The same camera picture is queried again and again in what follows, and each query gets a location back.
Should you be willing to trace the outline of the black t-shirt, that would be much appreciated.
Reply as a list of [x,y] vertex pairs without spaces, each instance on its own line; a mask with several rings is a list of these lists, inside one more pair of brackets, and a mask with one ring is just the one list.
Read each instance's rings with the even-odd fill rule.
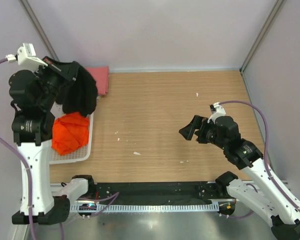
[[65,86],[56,99],[65,114],[78,112],[81,116],[91,115],[97,106],[98,88],[93,76],[78,65],[76,80]]

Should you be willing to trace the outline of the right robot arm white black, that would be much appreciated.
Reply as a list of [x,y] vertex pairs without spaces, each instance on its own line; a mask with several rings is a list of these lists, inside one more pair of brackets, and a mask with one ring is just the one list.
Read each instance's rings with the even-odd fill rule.
[[261,190],[256,193],[234,173],[227,171],[215,181],[215,192],[221,198],[231,196],[259,215],[278,240],[300,240],[300,201],[278,179],[263,154],[241,137],[238,124],[230,116],[215,120],[195,115],[179,130],[190,141],[194,135],[199,144],[212,144],[223,150],[225,158],[248,175]]

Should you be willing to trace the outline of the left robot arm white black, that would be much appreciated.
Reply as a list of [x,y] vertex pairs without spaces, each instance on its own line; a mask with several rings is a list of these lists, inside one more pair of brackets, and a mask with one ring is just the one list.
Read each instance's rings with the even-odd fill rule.
[[60,224],[79,197],[91,200],[96,194],[90,175],[77,175],[63,191],[52,194],[54,104],[65,114],[91,115],[97,106],[98,89],[92,75],[78,62],[59,62],[44,57],[33,70],[20,70],[9,81],[11,106],[15,110],[11,129],[16,153],[21,158],[22,202],[12,216],[15,225]]

